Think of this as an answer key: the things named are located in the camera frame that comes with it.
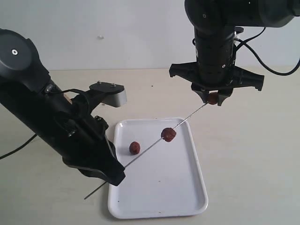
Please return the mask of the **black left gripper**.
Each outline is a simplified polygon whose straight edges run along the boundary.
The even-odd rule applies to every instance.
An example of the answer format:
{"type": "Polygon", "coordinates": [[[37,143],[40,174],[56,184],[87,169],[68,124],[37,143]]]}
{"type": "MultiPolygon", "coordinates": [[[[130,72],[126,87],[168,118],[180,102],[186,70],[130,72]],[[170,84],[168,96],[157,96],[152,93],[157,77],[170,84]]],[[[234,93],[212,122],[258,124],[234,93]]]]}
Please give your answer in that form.
{"type": "Polygon", "coordinates": [[[99,116],[66,112],[62,113],[62,120],[69,129],[63,162],[84,176],[118,186],[125,178],[125,167],[116,159],[115,148],[106,137],[107,122],[99,116]]]}

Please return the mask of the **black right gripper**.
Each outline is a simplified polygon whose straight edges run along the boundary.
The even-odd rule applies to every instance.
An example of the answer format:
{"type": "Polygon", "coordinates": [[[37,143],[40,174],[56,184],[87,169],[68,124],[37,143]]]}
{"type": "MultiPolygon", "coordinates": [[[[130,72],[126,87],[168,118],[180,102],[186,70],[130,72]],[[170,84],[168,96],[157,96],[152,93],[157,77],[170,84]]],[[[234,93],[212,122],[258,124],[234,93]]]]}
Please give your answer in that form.
{"type": "MultiPolygon", "coordinates": [[[[216,33],[206,35],[194,29],[196,61],[172,64],[170,77],[179,76],[190,81],[200,90],[194,92],[204,104],[208,103],[209,91],[228,90],[241,87],[263,88],[264,76],[235,66],[235,28],[225,26],[216,33]]],[[[218,92],[217,105],[232,95],[232,92],[218,92]]]]}

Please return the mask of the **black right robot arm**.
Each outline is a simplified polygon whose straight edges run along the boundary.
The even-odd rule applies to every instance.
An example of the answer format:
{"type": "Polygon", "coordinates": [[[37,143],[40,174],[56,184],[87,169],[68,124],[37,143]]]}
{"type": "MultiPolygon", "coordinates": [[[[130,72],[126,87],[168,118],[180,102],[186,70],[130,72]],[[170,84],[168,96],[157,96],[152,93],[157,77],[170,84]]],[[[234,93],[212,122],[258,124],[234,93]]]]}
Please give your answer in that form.
{"type": "Polygon", "coordinates": [[[248,46],[239,39],[244,27],[281,28],[300,15],[297,0],[187,0],[194,27],[196,60],[172,64],[170,77],[191,82],[203,103],[222,105],[235,88],[262,90],[264,76],[236,66],[236,53],[248,46]]]}

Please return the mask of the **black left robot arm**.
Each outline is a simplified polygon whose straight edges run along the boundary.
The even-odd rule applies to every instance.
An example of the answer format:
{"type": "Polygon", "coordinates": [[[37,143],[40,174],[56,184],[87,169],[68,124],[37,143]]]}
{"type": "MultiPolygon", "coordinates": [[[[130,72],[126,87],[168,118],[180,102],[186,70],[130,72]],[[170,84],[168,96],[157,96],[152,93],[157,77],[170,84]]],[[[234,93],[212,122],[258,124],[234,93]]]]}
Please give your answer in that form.
{"type": "Polygon", "coordinates": [[[0,102],[50,145],[64,164],[84,176],[117,186],[125,178],[107,122],[92,111],[101,103],[120,107],[127,101],[123,85],[97,82],[67,96],[51,79],[33,42],[11,30],[0,31],[0,102]]]}

